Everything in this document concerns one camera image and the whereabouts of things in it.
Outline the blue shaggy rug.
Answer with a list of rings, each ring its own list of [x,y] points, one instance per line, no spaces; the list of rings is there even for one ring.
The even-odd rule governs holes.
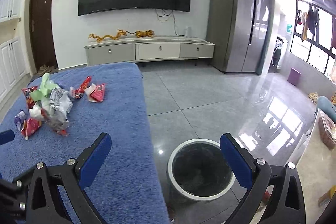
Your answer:
[[[75,100],[65,126],[51,115],[28,138],[1,121],[1,223],[168,223],[154,163],[142,74],[134,63],[59,72],[65,88],[87,77],[102,102]]]

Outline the white washing machine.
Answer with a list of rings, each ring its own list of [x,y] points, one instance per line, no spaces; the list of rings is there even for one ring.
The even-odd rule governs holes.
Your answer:
[[[275,73],[278,69],[281,68],[282,62],[284,61],[284,57],[286,54],[287,46],[287,39],[277,37],[272,60],[269,67],[269,73]]]

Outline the red foil wrapper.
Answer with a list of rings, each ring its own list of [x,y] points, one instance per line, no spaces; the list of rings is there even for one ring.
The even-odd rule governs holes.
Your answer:
[[[88,76],[77,89],[75,89],[74,87],[70,87],[69,95],[74,99],[82,98],[85,89],[89,86],[91,82],[91,79],[92,77]]]

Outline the red snack chip bag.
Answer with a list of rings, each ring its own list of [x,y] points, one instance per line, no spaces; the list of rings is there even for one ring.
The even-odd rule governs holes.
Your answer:
[[[39,100],[38,86],[23,88],[22,93],[26,99],[27,108],[30,110],[34,107],[35,102]]]

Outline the grey double-door refrigerator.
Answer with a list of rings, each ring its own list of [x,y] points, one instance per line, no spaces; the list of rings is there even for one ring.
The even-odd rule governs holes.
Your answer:
[[[270,0],[210,0],[206,40],[212,66],[224,73],[255,73],[269,22]]]

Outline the red paper box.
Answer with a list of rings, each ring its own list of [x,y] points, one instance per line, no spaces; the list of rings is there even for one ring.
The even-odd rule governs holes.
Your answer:
[[[101,103],[104,100],[105,84],[91,84],[91,86],[87,87],[84,92],[87,95],[89,102]]]

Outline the golden dragon figurine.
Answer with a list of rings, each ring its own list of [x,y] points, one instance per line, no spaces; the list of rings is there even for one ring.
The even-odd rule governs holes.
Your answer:
[[[96,34],[89,34],[88,39],[95,39],[97,43],[102,42],[105,39],[111,39],[111,40],[118,40],[122,36],[127,36],[127,32],[124,30],[117,30],[117,34],[115,36],[113,35],[104,35],[104,36],[98,36]]]

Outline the purple stool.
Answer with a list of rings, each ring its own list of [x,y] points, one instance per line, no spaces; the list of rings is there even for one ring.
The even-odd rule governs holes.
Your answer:
[[[290,69],[290,73],[288,75],[288,82],[294,86],[297,86],[301,78],[301,73],[294,68]]]

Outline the white marble table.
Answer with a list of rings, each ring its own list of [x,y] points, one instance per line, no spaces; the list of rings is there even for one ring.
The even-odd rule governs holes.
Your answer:
[[[335,149],[330,150],[323,143],[318,122],[324,114],[318,110],[314,123],[298,142],[289,158],[295,164],[302,186],[306,223],[316,223],[323,214],[335,192]]]

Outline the white plastic bag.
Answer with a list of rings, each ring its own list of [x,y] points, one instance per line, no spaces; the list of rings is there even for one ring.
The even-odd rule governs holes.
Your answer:
[[[37,121],[47,121],[49,120],[49,114],[48,112],[40,107],[39,105],[34,105],[30,110],[30,117],[33,119],[36,119]]]

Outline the brown door mat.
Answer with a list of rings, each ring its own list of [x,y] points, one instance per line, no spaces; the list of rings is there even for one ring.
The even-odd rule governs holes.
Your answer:
[[[35,74],[38,77],[42,77],[42,75],[44,75],[45,73],[57,73],[58,72],[58,67],[56,65],[52,65],[52,66],[47,66],[47,65],[42,65],[38,70],[37,73]]]

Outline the small purple wrapper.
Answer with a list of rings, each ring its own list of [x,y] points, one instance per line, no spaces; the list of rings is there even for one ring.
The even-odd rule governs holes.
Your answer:
[[[18,131],[21,131],[23,122],[25,121],[26,113],[21,110],[15,117],[14,117],[14,124]]]

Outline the hanging laundry clothes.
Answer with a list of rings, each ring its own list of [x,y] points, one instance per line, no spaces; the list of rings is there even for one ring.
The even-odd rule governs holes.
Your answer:
[[[297,1],[295,33],[302,41],[317,42],[319,25],[319,8],[304,1]]]

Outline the silver printed snack bag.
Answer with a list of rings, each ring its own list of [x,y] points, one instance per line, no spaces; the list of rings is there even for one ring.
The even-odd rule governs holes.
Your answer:
[[[60,87],[53,88],[49,98],[42,100],[41,114],[50,128],[59,135],[66,136],[70,125],[67,115],[73,103],[68,92]]]

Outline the green paper sheet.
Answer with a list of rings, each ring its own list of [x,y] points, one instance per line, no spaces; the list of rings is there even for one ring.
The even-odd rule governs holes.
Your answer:
[[[34,102],[41,101],[50,97],[51,91],[54,88],[59,88],[59,85],[50,80],[50,74],[45,73],[42,76],[39,88],[30,93],[30,97]]]

